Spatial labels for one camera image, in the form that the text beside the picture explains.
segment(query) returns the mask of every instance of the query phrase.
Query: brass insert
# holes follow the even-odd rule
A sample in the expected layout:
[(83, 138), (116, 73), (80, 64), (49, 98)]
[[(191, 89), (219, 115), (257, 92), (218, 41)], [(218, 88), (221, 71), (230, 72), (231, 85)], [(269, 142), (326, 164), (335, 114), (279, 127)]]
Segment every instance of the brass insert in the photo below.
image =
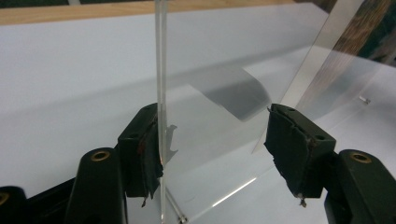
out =
[(0, 205), (5, 203), (9, 198), (9, 194), (6, 192), (0, 192)]
[(92, 161), (104, 161), (110, 156), (110, 152), (108, 151), (97, 151), (91, 155)]
[(352, 152), (350, 154), (350, 158), (352, 158), (355, 161), (362, 162), (362, 163), (371, 163), (372, 162), (370, 157), (368, 157), (362, 153), (359, 153), (359, 152)]

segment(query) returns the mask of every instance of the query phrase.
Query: wooden edge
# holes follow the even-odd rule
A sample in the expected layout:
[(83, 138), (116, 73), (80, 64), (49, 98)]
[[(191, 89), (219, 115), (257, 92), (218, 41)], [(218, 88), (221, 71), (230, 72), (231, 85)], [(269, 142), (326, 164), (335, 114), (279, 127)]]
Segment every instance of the wooden edge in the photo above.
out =
[[(294, 3), (293, 0), (172, 0), (169, 12), (219, 9), (226, 7), (256, 7)], [(71, 21), (92, 18), (132, 16), (155, 13), (154, 1), (93, 4), (61, 7), (23, 7), (0, 9), (0, 25), (47, 21)]]

